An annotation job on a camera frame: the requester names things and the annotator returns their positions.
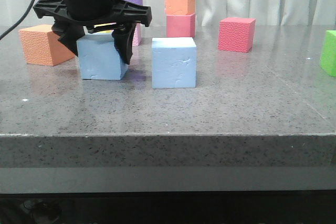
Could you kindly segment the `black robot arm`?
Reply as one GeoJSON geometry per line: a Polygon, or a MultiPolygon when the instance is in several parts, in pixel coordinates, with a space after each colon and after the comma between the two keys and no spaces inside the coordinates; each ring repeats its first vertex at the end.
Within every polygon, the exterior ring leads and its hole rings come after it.
{"type": "Polygon", "coordinates": [[[54,18],[52,30],[59,42],[75,55],[77,40],[87,31],[94,34],[111,30],[114,46],[126,64],[132,57],[132,41],[138,23],[148,27],[152,20],[149,6],[124,0],[40,0],[33,7],[38,18],[54,18]]]}

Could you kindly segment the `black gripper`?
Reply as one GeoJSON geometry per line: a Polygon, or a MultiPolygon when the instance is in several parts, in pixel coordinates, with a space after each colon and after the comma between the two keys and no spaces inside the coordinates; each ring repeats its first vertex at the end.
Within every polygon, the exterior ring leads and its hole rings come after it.
{"type": "Polygon", "coordinates": [[[125,64],[130,64],[132,43],[136,23],[149,27],[152,12],[149,6],[118,0],[106,14],[96,18],[80,20],[70,15],[64,0],[40,0],[33,7],[38,18],[53,17],[52,31],[59,36],[58,41],[78,56],[77,40],[85,35],[83,27],[94,27],[106,23],[113,26],[114,45],[125,64]]]}

